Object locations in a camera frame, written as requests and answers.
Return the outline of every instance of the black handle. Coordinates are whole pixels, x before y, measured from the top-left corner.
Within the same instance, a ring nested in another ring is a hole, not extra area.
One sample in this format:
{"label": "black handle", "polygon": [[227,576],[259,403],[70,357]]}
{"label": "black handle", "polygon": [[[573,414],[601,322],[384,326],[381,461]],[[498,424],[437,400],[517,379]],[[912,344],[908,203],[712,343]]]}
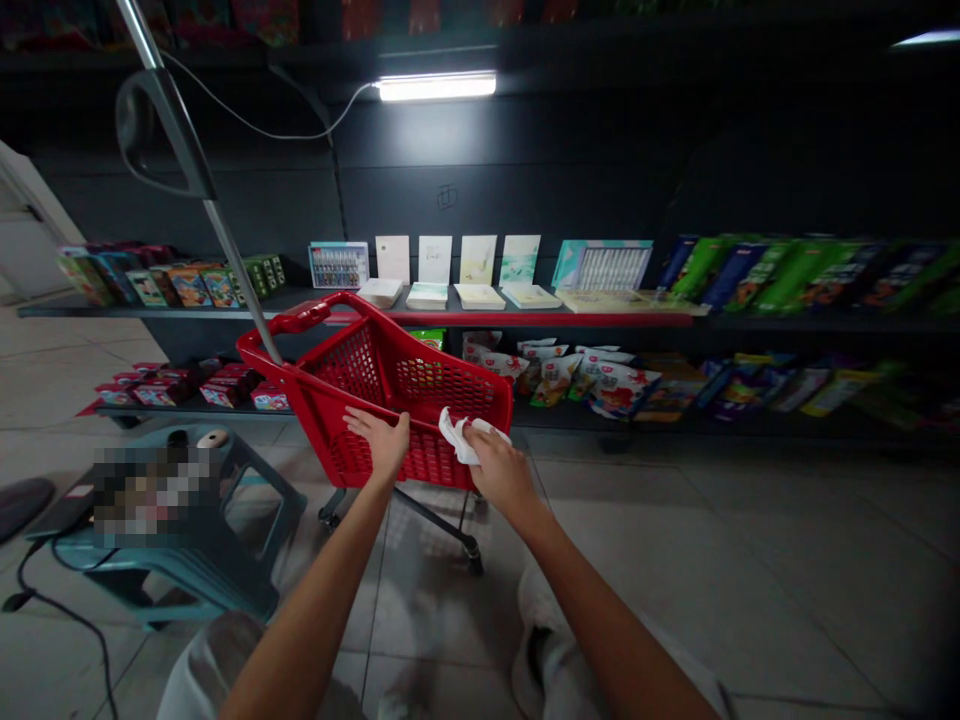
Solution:
{"label": "black handle", "polygon": [[[143,152],[153,134],[153,112],[160,117],[180,169],[186,177],[186,187],[167,182],[147,169]],[[139,180],[174,195],[216,200],[217,190],[210,174],[210,166],[200,147],[187,109],[180,98],[176,83],[163,68],[141,70],[128,77],[117,93],[117,140],[120,154],[130,172]]]}

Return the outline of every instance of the fluorescent light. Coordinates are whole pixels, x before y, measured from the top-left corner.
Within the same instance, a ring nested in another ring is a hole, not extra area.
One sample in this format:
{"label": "fluorescent light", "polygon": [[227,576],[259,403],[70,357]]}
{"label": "fluorescent light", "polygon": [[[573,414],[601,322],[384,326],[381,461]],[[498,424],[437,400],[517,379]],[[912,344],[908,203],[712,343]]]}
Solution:
{"label": "fluorescent light", "polygon": [[907,38],[892,47],[909,47],[910,45],[936,45],[939,43],[960,42],[960,30],[931,30],[923,35]]}
{"label": "fluorescent light", "polygon": [[449,73],[446,75],[392,75],[377,83],[383,102],[447,100],[449,98],[493,95],[495,72]]}

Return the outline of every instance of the white tissue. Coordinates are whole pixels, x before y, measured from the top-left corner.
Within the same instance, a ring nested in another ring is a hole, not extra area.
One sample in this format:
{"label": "white tissue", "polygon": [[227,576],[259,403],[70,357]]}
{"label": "white tissue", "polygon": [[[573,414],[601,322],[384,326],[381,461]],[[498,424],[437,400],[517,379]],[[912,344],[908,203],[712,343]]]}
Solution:
{"label": "white tissue", "polygon": [[[464,465],[479,465],[480,458],[477,457],[477,453],[474,452],[473,448],[470,447],[470,443],[468,443],[463,437],[463,429],[467,426],[469,419],[470,418],[463,418],[457,422],[456,425],[454,425],[453,421],[450,419],[450,408],[445,407],[443,412],[440,413],[440,422],[437,423],[437,427],[440,428],[440,433],[443,435],[444,439],[453,445],[454,449],[457,451],[457,460],[462,462]],[[495,432],[510,445],[513,445],[508,436],[497,430],[497,428],[488,423],[486,420],[477,418],[470,424],[481,432]]]}

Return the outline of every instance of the blue plastic stool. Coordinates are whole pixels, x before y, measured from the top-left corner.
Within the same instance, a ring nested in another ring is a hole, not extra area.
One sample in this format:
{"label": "blue plastic stool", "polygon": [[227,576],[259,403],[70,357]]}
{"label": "blue plastic stool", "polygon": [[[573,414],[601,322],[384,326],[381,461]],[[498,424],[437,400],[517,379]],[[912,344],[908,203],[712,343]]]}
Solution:
{"label": "blue plastic stool", "polygon": [[[150,448],[164,448],[171,433],[187,433],[187,445],[212,431],[228,434],[227,442],[209,450],[219,461],[198,478],[199,487],[184,495],[177,516],[162,536],[149,533],[103,535],[87,527],[57,539],[59,558],[113,595],[149,629],[158,630],[172,620],[205,620],[225,610],[242,610],[266,621],[273,615],[279,593],[270,573],[280,548],[296,532],[307,505],[276,470],[242,438],[224,427],[178,425],[150,433],[118,451],[114,462],[143,460]],[[244,477],[250,469],[257,476]],[[226,508],[240,485],[269,484],[280,495],[280,505],[270,534],[259,554],[244,547],[227,524]],[[191,596],[190,602],[155,603],[144,590],[149,573],[163,575]]]}

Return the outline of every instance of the person's leg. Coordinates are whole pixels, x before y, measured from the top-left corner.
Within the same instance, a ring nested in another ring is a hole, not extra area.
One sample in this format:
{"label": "person's leg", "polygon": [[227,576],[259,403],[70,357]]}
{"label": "person's leg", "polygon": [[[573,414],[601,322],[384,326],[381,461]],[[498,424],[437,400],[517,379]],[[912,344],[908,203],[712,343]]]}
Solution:
{"label": "person's leg", "polygon": [[[204,627],[174,664],[157,720],[216,720],[265,629],[241,612],[226,612]],[[362,718],[363,711],[353,691],[331,679],[317,717]]]}
{"label": "person's leg", "polygon": [[[593,671],[536,563],[531,562],[520,580],[518,600],[524,633],[512,680],[524,715],[545,720],[609,717]],[[633,611],[717,714],[728,718],[724,691],[713,673],[653,620]]]}

